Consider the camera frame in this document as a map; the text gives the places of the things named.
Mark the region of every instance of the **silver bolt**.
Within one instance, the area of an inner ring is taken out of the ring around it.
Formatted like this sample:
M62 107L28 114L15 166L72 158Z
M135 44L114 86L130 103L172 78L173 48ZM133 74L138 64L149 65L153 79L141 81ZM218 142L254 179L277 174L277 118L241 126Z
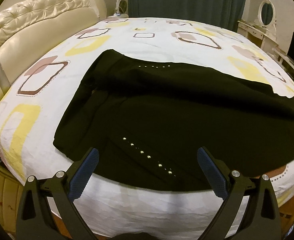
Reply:
M59 171L59 172L56 173L56 177L57 178L61 178L64 175L65 175L65 172L64 171Z
M240 176L240 172L239 171L232 171L231 174L234 177L239 177Z
M262 176L262 178L263 178L264 180L268 180L268 179L269 179L268 175L266 175L266 174L264 174L264 175Z
M34 177L34 176L29 176L27 180L28 180L28 182L33 182L33 181L34 181L34 179L35 179L35 177Z

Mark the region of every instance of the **blue textured pad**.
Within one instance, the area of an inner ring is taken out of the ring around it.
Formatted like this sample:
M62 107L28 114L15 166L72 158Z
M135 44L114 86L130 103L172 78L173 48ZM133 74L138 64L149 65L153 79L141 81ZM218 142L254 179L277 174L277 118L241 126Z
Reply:
M98 162L99 153L98 150L94 148L85 158L69 183L68 198L71 202L77 198L80 198Z
M227 181L203 148L198 149L198 163L217 197L228 197Z

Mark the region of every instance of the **tufted headboard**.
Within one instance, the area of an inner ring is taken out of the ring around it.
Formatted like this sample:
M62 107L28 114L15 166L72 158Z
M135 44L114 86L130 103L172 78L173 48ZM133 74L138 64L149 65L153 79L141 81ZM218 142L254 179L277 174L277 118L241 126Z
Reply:
M11 85L45 53L107 17L104 0L25 0L0 12L0 64ZM0 100L4 96L0 87Z

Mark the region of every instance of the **bed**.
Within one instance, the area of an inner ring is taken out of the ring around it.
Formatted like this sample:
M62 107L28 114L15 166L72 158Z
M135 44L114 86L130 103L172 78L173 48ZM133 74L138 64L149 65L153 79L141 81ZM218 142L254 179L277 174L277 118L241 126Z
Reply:
M0 157L23 185L30 175L48 178L71 165L53 146L55 131L87 69L107 49L212 67L294 96L287 73L237 33L178 19L107 18L103 0L26 0L0 12L0 63L12 84L5 96L0 89ZM282 206L294 196L294 160L268 175ZM247 201L227 236L237 230ZM93 174L74 204L102 236L142 231L160 239L197 239L222 199L211 190L160 192Z

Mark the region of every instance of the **bed sheet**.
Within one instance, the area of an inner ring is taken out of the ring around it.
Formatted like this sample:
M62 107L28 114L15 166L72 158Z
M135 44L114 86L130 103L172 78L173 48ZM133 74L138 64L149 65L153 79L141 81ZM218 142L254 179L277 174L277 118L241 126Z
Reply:
M240 34L177 19L106 19L66 39L24 72L0 102L0 156L24 185L52 177L72 161L53 146L56 128L92 62L105 50L155 62L184 62L270 84L294 96L294 82ZM294 196L294 160L271 178L278 204ZM237 230L244 197L229 235ZM222 199L213 191L173 193L128 187L93 174L75 200L88 226L104 236L144 231L160 239L197 239ZM51 202L52 211L58 211Z

